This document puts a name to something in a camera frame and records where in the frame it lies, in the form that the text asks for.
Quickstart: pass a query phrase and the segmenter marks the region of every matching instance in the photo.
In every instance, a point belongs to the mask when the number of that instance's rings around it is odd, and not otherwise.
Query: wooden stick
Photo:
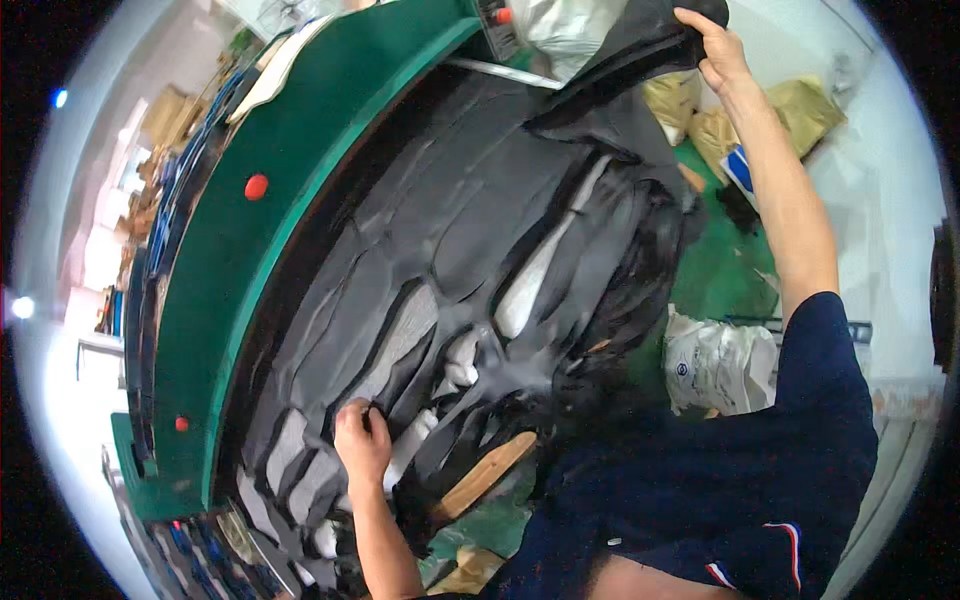
[[[707,181],[697,175],[693,169],[686,166],[682,162],[678,163],[677,166],[680,167],[680,172],[684,174],[684,179],[686,179],[686,182],[692,185],[693,189],[697,190],[698,194],[703,194],[704,189],[707,187]]]
[[[450,521],[460,516],[482,496],[537,441],[537,434],[524,431],[504,445],[487,453],[476,467],[453,487],[431,515],[435,521]]]

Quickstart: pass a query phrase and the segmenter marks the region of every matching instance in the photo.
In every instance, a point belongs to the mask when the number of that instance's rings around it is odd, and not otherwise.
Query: white wall
[[[896,63],[878,51],[849,123],[807,163],[838,240],[851,319],[874,323],[869,376],[928,378],[933,228],[947,216],[932,137]]]
[[[43,322],[18,325],[17,367],[36,364],[40,368],[36,381],[21,379],[21,386],[31,397],[43,398],[24,408],[48,472],[86,541],[127,597],[155,599],[101,470],[103,444],[116,464],[109,415],[127,411],[126,393],[117,389],[115,377],[77,381],[75,333]]]
[[[857,72],[864,72],[876,36],[863,32],[865,21],[850,27],[832,6],[817,0],[728,0],[728,27],[743,39],[744,53],[754,78],[764,87],[814,74],[829,86],[833,57],[845,54]],[[840,13],[859,14],[850,0],[830,0]],[[845,14],[849,21],[853,19]],[[716,96],[703,86],[703,106],[717,104]]]
[[[837,238],[848,317],[874,325],[868,380],[938,377],[929,267],[933,228],[946,212],[932,137],[909,84],[851,0],[728,4],[730,28],[763,86],[813,73],[829,88],[833,57],[852,59],[861,81],[844,106],[848,123],[808,158],[807,173]],[[707,90],[704,101],[716,99]]]

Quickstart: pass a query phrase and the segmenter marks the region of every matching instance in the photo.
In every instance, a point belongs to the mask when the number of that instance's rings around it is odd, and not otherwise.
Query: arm
[[[704,36],[700,70],[736,129],[750,163],[760,221],[777,263],[787,323],[817,292],[839,294],[836,248],[824,204],[794,154],[766,94],[754,81],[743,43],[698,12],[676,9],[685,25]]]
[[[347,469],[357,552],[372,600],[409,600],[425,595],[420,572],[383,495],[390,463],[390,433],[380,411],[370,410],[370,432],[363,426],[366,400],[354,400],[337,414],[337,454]]]

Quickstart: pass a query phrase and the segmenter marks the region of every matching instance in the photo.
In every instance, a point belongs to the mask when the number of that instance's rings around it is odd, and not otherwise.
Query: sleeve stripe
[[[780,527],[786,530],[790,536],[791,546],[793,546],[793,580],[797,583],[797,591],[801,590],[800,584],[800,530],[792,523],[764,523],[764,527]]]
[[[707,572],[712,575],[718,582],[730,589],[736,589],[730,580],[727,579],[727,576],[724,574],[723,570],[720,568],[720,565],[717,563],[710,563],[707,565]]]

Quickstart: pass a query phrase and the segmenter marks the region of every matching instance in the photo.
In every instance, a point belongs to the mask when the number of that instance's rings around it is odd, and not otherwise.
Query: fabric pile
[[[365,591],[332,446],[352,398],[387,416],[397,521],[419,553],[430,508],[487,451],[525,430],[550,446],[623,410],[606,400],[619,360],[662,315],[705,218],[638,84],[701,55],[669,3],[632,0],[563,90],[442,66],[404,100],[425,125],[303,274],[236,471],[259,545],[302,582]]]

